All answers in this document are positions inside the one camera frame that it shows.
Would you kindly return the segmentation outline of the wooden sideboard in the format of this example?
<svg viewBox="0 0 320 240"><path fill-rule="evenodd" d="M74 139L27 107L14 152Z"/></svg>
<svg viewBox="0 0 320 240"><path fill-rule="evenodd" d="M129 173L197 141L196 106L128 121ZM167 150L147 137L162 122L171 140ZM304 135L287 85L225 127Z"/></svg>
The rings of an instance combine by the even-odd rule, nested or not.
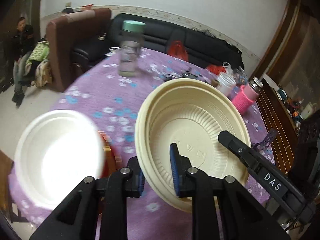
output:
<svg viewBox="0 0 320 240"><path fill-rule="evenodd" d="M288 173L295 165L308 174L319 167L319 111L311 111L305 120L299 114L300 106L290 98L282 100L286 92L268 75L257 98L267 129L277 132L271 147L276 167Z"/></svg>

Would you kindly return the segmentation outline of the white paper bowl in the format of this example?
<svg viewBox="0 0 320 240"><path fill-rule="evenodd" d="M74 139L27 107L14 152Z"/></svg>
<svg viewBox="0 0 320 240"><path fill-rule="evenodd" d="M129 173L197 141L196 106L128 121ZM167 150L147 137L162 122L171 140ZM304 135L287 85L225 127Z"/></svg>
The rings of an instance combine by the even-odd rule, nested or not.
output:
<svg viewBox="0 0 320 240"><path fill-rule="evenodd" d="M87 176L103 173L105 154L98 128L87 116L54 110L34 119L15 151L17 180L38 207L53 210Z"/></svg>

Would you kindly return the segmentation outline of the purple floral tablecloth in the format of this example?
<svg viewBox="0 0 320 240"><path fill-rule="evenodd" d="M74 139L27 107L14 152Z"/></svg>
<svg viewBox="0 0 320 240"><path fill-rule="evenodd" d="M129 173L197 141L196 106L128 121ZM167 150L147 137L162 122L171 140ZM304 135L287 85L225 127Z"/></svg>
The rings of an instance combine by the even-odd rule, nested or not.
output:
<svg viewBox="0 0 320 240"><path fill-rule="evenodd" d="M108 57L80 76L54 105L91 118L111 139L112 150L123 164L135 156L135 123L144 99L162 82L165 74L186 70L203 81L215 79L206 69L151 49L139 58L140 74L118 74L117 55ZM140 198L127 201L129 239L191 239L191 214L164 202L149 185Z"/></svg>

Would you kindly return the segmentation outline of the wooden chair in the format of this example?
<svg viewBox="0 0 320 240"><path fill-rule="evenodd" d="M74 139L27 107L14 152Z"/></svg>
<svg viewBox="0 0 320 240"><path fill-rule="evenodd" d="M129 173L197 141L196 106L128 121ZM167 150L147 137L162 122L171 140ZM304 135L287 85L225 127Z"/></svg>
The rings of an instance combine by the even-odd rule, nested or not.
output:
<svg viewBox="0 0 320 240"><path fill-rule="evenodd" d="M1 213L5 218L8 219L10 223L19 222L19 223L27 223L28 220L22 216L20 210L18 209L16 212L13 210L13 204L15 202L12 200L10 191L9 191L9 174L13 167L13 161L6 156L1 151L0 156L0 165L1 165Z"/></svg>

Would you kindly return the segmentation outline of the seated man dark jacket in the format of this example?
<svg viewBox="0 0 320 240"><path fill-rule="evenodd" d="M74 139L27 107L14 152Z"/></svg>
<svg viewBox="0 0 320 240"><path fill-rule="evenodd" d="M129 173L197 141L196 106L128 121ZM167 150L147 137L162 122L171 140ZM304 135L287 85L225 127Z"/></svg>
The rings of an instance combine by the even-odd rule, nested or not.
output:
<svg viewBox="0 0 320 240"><path fill-rule="evenodd" d="M24 77L24 68L27 59L34 49L34 30L31 25L26 23L25 17L20 17L17 22L16 33L12 38L12 49L14 52L14 96L12 101L16 103L16 107L20 107L24 99L24 92L20 82Z"/></svg>

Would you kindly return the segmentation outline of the pink sleeved bottle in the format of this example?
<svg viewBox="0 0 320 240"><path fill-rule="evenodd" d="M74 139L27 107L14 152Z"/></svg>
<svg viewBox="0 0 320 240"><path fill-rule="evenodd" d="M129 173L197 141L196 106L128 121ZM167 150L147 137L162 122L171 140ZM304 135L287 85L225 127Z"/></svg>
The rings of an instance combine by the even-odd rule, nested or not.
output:
<svg viewBox="0 0 320 240"><path fill-rule="evenodd" d="M239 92L232 99L232 104L241 115L245 114L249 107L255 103L263 86L257 77L253 77L246 85L240 87Z"/></svg>

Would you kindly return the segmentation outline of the red plastic bag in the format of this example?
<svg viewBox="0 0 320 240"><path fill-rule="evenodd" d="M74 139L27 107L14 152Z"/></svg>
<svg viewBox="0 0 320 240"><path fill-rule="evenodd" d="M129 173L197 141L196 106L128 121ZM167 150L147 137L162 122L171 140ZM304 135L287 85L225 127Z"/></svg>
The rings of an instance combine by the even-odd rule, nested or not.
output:
<svg viewBox="0 0 320 240"><path fill-rule="evenodd" d="M168 50L168 55L188 62L188 53L181 41L172 41Z"/></svg>

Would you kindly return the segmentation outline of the black leather sofa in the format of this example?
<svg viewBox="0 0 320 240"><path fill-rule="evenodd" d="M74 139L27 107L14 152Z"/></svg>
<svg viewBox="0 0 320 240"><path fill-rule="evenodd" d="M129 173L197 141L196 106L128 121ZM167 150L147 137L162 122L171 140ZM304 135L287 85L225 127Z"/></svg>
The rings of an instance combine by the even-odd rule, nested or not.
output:
<svg viewBox="0 0 320 240"><path fill-rule="evenodd" d="M170 49L181 42L188 54L188 62L201 68L209 65L220 66L224 62L233 69L244 68L242 52L236 46L203 31L188 29L170 22L160 21L131 14L119 14L107 25L105 39L95 35L82 40L71 49L71 63L85 71L103 60L112 47L119 47L123 39L122 26L125 20L145 23L143 47L170 54Z"/></svg>

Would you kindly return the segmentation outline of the green patterned cushion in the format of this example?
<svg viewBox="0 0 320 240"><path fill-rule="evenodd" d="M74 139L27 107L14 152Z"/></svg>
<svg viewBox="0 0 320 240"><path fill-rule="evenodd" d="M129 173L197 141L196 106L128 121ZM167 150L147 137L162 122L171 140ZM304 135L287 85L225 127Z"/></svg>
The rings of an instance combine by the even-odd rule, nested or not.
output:
<svg viewBox="0 0 320 240"><path fill-rule="evenodd" d="M29 58L26 63L29 64L31 61L39 61L42 62L49 55L49 42L48 41L40 41L37 42L35 48L31 52Z"/></svg>

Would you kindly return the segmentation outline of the glass jar green lid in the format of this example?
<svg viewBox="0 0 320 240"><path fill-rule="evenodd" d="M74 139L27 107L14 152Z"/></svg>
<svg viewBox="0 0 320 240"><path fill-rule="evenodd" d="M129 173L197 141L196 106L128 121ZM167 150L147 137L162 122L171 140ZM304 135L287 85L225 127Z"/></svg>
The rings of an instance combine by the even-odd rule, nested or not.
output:
<svg viewBox="0 0 320 240"><path fill-rule="evenodd" d="M140 50L144 42L144 27L140 21L125 20L121 30L118 73L123 77L133 77L137 73Z"/></svg>

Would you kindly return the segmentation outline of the white plastic cup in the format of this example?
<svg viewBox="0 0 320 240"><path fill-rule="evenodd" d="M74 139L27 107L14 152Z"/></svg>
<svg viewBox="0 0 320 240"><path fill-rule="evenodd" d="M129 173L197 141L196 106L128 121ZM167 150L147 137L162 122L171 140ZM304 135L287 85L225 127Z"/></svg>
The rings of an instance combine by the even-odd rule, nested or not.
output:
<svg viewBox="0 0 320 240"><path fill-rule="evenodd" d="M217 76L217 89L224 94L225 96L229 96L233 88L236 86L236 81L231 75L228 75L225 72L220 72Z"/></svg>

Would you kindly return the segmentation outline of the cream plastic bowl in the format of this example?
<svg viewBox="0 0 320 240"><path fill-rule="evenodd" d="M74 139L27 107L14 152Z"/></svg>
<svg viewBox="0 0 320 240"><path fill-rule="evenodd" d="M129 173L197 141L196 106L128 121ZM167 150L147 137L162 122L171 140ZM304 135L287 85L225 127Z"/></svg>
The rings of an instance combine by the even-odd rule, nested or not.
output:
<svg viewBox="0 0 320 240"><path fill-rule="evenodd" d="M178 198L172 181L169 147L209 176L233 176L241 184L248 172L238 157L218 141L228 131L251 143L242 116L220 91L194 79L174 79L158 86L144 100L135 125L135 147L143 174L153 191L172 207L191 211L190 198Z"/></svg>

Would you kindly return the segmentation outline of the red plastic flower plate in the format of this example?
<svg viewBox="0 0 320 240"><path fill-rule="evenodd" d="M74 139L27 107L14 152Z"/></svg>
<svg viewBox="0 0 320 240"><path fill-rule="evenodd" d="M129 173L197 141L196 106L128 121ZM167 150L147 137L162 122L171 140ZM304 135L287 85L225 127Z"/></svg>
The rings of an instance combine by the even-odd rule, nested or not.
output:
<svg viewBox="0 0 320 240"><path fill-rule="evenodd" d="M107 178L113 172L117 171L123 164L121 156L116 152L116 149L111 145L111 138L104 132L98 131L101 140L103 142L103 151L104 151L104 165L103 171L101 173L101 178Z"/></svg>

